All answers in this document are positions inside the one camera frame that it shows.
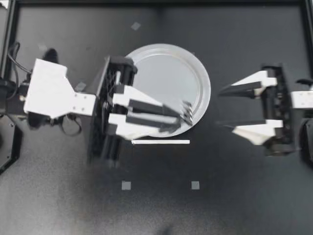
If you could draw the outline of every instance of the white plastic bracket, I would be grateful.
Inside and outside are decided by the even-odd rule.
[[[68,113],[91,116],[96,96],[76,93],[66,78],[67,68],[37,59],[24,111],[58,118]]]
[[[313,109],[313,91],[291,92],[294,109]]]

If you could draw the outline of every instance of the black cable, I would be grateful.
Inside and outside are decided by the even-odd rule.
[[[20,49],[20,45],[19,44],[14,44],[14,48],[13,47],[11,47],[10,49],[9,49],[9,52],[11,51],[13,49],[13,57],[11,56],[11,58],[12,59],[16,59],[16,57],[17,57],[17,55],[18,55],[18,52],[19,52],[19,49]],[[19,88],[19,74],[18,74],[18,71],[17,71],[17,69],[16,69],[16,64],[13,64],[13,71],[14,71],[14,74],[15,74],[15,89],[14,89],[14,91],[13,91],[13,93],[12,93],[12,95],[10,96],[10,97],[8,97],[7,98],[7,100],[10,100],[10,99],[12,99],[15,95],[16,95],[16,93],[17,93],[17,91],[18,91],[18,88]]]
[[[15,64],[17,67],[19,67],[21,70],[23,70],[24,72],[31,74],[31,71],[29,71],[28,69],[26,69],[24,66],[22,66],[19,62],[16,61],[16,57],[14,57],[11,55],[11,51],[13,49],[17,48],[17,51],[20,49],[21,44],[19,42],[15,42],[8,50],[8,57],[9,59],[13,62],[13,64]]]
[[[78,127],[79,127],[78,131],[75,132],[75,133],[73,133],[73,134],[67,133],[67,132],[64,130],[63,122],[61,122],[61,123],[59,124],[59,127],[60,127],[61,131],[62,131],[65,135],[67,135],[67,136],[75,137],[75,136],[79,135],[79,134],[82,132],[82,126],[79,124],[79,122],[78,122],[76,119],[74,119],[73,121],[74,121],[74,122],[78,125]]]

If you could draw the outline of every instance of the square tape marker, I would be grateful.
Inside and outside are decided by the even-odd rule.
[[[200,182],[199,181],[191,181],[191,190],[199,190]]]
[[[122,181],[122,190],[131,190],[132,183],[130,181]]]

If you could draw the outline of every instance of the screw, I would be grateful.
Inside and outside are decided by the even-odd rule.
[[[26,97],[23,95],[20,95],[20,101],[24,102],[26,100]]]

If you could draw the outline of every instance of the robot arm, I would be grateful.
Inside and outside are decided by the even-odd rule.
[[[65,66],[37,59],[12,99],[7,97],[15,83],[0,80],[0,114],[25,118],[33,129],[44,124],[58,124],[63,129],[65,116],[71,120],[80,117],[89,162],[95,158],[115,162],[121,139],[174,132],[182,123],[192,125],[190,103],[184,102],[181,111],[171,109],[132,87],[136,73],[131,59],[108,56],[92,83],[92,91],[77,93],[66,77]]]
[[[267,155],[285,155],[295,151],[291,113],[295,101],[291,101],[293,96],[287,87],[287,77],[282,65],[265,65],[261,71],[220,92],[221,96],[261,99],[262,120],[225,123],[225,126],[253,144],[264,146]]]

